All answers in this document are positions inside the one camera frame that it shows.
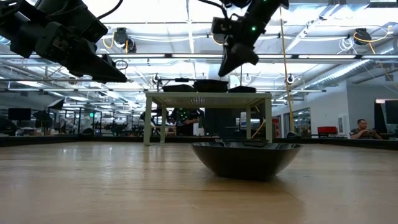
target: small table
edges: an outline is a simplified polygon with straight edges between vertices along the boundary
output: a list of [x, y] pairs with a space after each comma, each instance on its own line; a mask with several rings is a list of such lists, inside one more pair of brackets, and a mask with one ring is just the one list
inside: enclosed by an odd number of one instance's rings
[[152, 102], [162, 108], [160, 143], [165, 142], [167, 108], [246, 108], [246, 138], [251, 139], [251, 108], [265, 103], [266, 138], [272, 142], [272, 95], [270, 93], [156, 93], [145, 92], [146, 112], [144, 145], [150, 146], [150, 112]]

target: desk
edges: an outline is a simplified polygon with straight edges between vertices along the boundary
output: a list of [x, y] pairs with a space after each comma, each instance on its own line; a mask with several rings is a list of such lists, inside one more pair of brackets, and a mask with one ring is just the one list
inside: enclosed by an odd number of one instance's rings
[[[270, 93], [154, 93], [146, 94], [144, 145], [150, 146], [150, 111], [152, 102], [162, 108], [160, 143], [165, 142], [166, 108], [246, 108], [246, 119], [251, 119], [251, 108], [265, 104], [266, 121], [272, 120]], [[266, 122], [266, 138], [272, 142], [272, 123]], [[246, 138], [251, 139], [251, 124], [247, 124]]]

